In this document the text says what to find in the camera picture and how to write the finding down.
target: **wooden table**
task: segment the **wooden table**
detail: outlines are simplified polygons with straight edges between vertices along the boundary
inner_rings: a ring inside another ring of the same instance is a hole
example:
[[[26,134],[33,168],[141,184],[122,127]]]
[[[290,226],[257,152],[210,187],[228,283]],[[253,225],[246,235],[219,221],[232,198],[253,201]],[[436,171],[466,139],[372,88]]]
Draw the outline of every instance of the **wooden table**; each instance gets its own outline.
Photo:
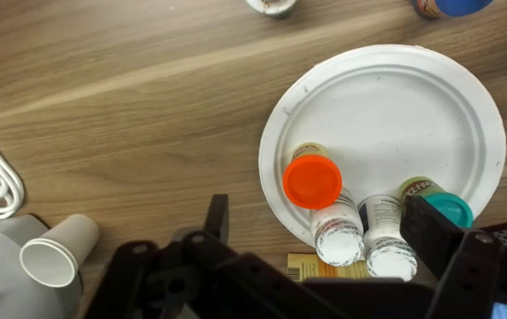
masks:
[[[242,0],[0,1],[0,148],[26,184],[21,212],[85,212],[101,240],[93,290],[129,239],[166,244],[230,194],[230,246],[283,269],[310,248],[271,214],[257,175],[264,122],[287,86],[340,51],[402,42],[464,63],[507,129],[507,0],[423,21],[407,1],[299,0],[271,19]],[[476,219],[507,221],[507,168]]]

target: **paper cup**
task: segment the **paper cup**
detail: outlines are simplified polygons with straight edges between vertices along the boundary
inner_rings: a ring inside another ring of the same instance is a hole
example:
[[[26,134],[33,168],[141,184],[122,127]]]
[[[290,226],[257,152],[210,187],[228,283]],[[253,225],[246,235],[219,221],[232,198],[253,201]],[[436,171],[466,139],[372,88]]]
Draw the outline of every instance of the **paper cup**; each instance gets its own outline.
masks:
[[[74,279],[97,237],[99,228],[88,216],[72,214],[21,248],[21,267],[46,287],[65,287]]]

